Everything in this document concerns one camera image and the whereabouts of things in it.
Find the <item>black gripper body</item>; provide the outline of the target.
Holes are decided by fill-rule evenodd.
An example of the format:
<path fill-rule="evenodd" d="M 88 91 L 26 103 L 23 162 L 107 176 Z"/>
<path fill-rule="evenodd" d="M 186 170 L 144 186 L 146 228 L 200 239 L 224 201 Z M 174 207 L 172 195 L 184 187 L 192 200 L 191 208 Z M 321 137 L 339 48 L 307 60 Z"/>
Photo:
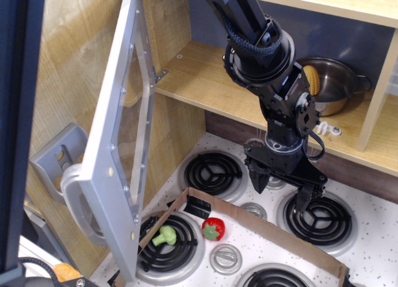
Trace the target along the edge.
<path fill-rule="evenodd" d="M 251 138 L 244 144 L 246 155 L 245 165 L 249 170 L 252 162 L 263 165 L 269 169 L 269 175 L 295 186 L 298 190 L 303 186 L 323 186 L 327 183 L 327 177 L 319 171 L 305 154 L 303 147 L 293 151 L 275 151 L 265 142 L 257 138 Z"/>

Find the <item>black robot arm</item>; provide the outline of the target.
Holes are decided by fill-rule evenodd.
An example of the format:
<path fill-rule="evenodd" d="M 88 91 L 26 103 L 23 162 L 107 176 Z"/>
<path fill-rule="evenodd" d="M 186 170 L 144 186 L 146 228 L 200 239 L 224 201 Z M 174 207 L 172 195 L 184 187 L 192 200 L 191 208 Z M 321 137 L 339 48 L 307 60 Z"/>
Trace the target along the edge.
<path fill-rule="evenodd" d="M 257 0 L 206 0 L 227 33 L 224 68 L 232 81 L 259 98 L 267 121 L 264 139 L 245 142 L 245 163 L 257 192 L 270 178 L 297 188 L 295 208 L 304 212 L 325 190 L 326 176 L 307 154 L 320 113 L 310 84 L 295 61 L 294 42 L 265 15 Z"/>

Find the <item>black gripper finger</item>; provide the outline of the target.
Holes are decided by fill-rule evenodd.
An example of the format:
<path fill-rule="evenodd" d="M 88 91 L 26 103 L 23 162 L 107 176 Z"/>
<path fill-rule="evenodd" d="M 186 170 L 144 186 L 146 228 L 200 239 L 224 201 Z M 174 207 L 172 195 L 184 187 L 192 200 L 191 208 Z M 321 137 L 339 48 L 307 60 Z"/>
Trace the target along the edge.
<path fill-rule="evenodd" d="M 261 194 L 269 182 L 269 169 L 263 165 L 252 162 L 250 165 L 250 178 L 255 191 Z"/>
<path fill-rule="evenodd" d="M 323 186 L 303 186 L 297 192 L 296 211 L 304 212 L 309 203 L 323 196 Z"/>

